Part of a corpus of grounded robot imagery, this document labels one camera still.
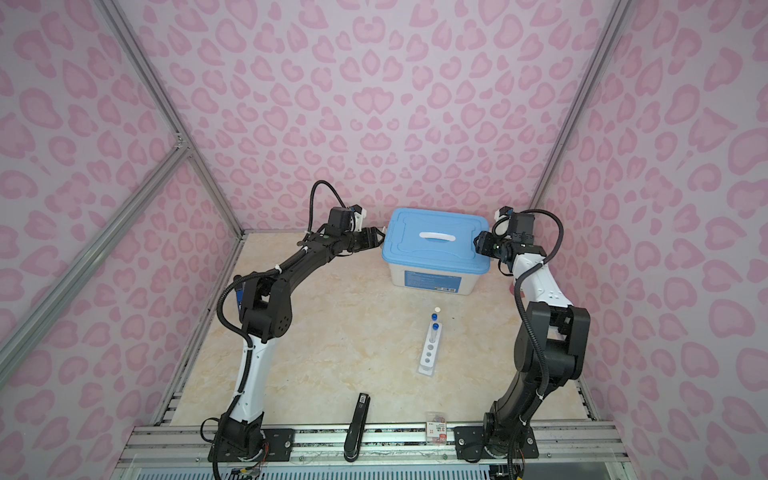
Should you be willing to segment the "white plastic storage bin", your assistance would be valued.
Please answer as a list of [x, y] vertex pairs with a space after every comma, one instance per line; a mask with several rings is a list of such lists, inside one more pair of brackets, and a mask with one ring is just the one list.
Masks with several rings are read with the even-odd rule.
[[446, 272], [397, 264], [389, 264], [392, 283], [398, 287], [447, 294], [469, 295], [480, 275]]

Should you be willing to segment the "blue plastic bin lid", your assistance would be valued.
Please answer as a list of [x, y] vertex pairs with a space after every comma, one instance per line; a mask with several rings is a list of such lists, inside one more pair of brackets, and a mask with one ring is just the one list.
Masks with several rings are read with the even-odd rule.
[[388, 224], [382, 257], [390, 265], [483, 275], [490, 259], [476, 252], [474, 239], [488, 229], [480, 216], [399, 208]]

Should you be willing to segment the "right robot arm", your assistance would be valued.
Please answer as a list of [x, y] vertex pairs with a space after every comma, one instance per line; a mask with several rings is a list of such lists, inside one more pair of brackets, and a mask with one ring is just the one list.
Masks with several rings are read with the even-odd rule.
[[562, 221], [543, 209], [501, 208], [490, 230], [474, 240], [477, 253], [497, 261], [513, 279], [521, 327], [513, 347], [515, 376], [484, 416], [483, 448], [523, 470], [530, 422], [555, 390], [580, 377], [591, 317], [559, 287], [549, 263], [564, 240]]

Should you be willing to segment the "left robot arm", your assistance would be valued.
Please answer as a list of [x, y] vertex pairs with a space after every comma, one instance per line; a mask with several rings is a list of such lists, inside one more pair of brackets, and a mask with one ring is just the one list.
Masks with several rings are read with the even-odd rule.
[[319, 231], [308, 233], [298, 250], [263, 272], [240, 276], [225, 287], [216, 305], [216, 317], [243, 341], [241, 362], [233, 393], [219, 417], [208, 460], [263, 461], [267, 439], [262, 432], [266, 383], [278, 340], [293, 320], [291, 296], [312, 273], [335, 258], [379, 247], [384, 234], [366, 227], [360, 205], [334, 207]]

